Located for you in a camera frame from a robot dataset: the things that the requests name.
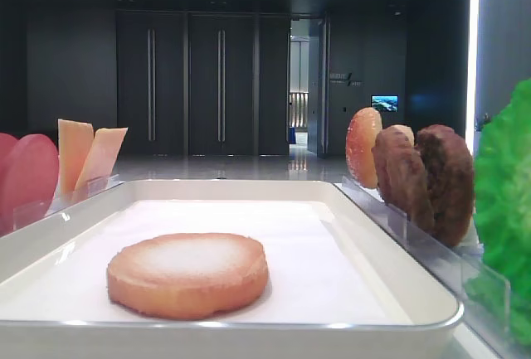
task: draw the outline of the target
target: wall-mounted screen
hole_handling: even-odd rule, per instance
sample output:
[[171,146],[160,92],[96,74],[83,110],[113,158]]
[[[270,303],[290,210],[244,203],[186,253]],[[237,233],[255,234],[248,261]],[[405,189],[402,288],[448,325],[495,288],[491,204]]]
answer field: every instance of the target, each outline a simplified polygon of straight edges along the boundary
[[395,95],[374,95],[372,106],[378,112],[397,112],[398,97]]

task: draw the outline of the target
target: dark wall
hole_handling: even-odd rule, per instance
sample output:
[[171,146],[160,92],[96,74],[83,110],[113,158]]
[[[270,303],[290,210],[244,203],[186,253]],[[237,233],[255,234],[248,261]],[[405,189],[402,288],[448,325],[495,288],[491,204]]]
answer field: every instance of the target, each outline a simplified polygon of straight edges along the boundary
[[406,21],[390,14],[332,15],[329,73],[352,73],[360,86],[329,82],[328,155],[344,155],[354,114],[371,106],[372,95],[397,95],[398,111],[382,113],[384,126],[403,123]]
[[407,19],[405,123],[465,137],[469,0],[431,0]]
[[116,126],[116,26],[110,10],[32,9],[27,26],[28,122]]
[[480,0],[476,114],[497,114],[531,78],[531,0]]
[[0,132],[26,129],[26,12],[0,0]]

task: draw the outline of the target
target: doorway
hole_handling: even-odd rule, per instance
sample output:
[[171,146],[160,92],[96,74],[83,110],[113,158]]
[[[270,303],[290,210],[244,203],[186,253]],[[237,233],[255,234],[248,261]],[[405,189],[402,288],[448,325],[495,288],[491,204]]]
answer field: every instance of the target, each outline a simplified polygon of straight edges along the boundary
[[290,30],[290,89],[288,136],[290,155],[318,153],[321,97],[321,18],[296,18]]

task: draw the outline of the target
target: white tray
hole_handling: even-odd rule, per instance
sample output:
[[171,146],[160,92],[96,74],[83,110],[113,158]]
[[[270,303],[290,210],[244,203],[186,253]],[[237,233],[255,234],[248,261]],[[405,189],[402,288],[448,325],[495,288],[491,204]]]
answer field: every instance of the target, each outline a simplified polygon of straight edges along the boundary
[[[264,296],[195,323],[109,302],[105,268],[116,252],[189,231],[261,241]],[[0,239],[0,263],[0,347],[20,359],[429,359],[464,310],[326,182],[126,182]]]

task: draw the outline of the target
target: white paper liner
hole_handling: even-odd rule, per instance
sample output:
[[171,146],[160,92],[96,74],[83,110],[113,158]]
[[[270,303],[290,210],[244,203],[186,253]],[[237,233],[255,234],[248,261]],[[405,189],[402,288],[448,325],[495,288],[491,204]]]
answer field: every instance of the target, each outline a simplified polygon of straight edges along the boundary
[[[111,258],[157,235],[230,232],[264,245],[270,285],[249,308],[210,320],[406,322],[386,310],[390,303],[378,302],[378,276],[368,278],[367,269],[359,271],[340,251],[325,227],[333,222],[334,214],[319,202],[138,201],[0,284],[0,319],[152,322],[108,300],[105,269]],[[351,258],[362,255],[353,250]]]

